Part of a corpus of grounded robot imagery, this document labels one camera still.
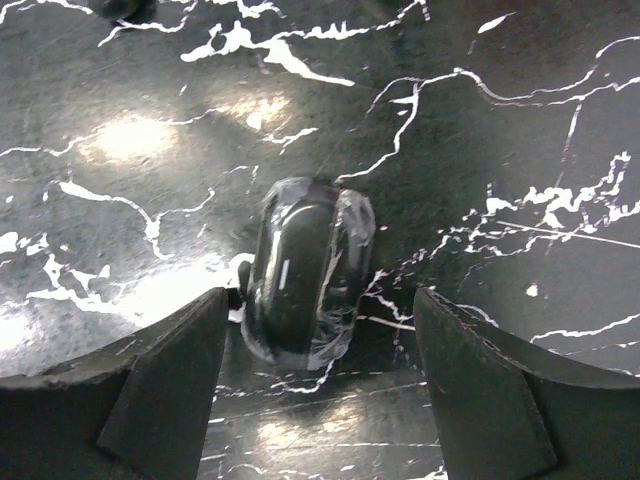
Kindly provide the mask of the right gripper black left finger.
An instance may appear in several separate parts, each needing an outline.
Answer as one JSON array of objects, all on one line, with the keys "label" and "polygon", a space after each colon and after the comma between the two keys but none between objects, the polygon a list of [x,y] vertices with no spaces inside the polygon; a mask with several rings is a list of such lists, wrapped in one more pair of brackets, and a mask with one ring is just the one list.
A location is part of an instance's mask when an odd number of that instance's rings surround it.
[{"label": "right gripper black left finger", "polygon": [[2,478],[196,478],[228,313],[213,288],[89,354],[2,378]]}]

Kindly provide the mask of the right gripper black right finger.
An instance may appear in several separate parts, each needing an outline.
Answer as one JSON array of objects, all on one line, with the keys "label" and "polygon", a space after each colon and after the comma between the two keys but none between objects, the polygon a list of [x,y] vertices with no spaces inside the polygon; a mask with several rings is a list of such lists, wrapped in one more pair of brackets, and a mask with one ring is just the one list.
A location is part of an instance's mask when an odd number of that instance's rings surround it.
[{"label": "right gripper black right finger", "polygon": [[428,289],[413,312],[449,478],[638,478],[638,378],[553,354]]}]

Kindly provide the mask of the black earbud charging case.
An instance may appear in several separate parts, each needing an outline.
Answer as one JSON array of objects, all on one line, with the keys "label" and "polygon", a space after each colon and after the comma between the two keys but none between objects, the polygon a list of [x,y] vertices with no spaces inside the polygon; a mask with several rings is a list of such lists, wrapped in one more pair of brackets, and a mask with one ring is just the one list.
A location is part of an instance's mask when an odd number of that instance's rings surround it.
[{"label": "black earbud charging case", "polygon": [[241,333],[258,358],[319,370],[354,335],[376,220],[368,197],[324,179],[290,177],[267,193],[244,291]]}]

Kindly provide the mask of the black wireless earbud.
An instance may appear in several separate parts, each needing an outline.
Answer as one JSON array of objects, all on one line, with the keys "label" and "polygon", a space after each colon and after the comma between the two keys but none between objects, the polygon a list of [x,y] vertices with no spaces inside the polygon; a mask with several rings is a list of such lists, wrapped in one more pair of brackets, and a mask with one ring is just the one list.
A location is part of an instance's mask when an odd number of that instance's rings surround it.
[{"label": "black wireless earbud", "polygon": [[141,11],[147,1],[145,0],[88,0],[88,8],[98,16],[116,21],[127,19]]}]

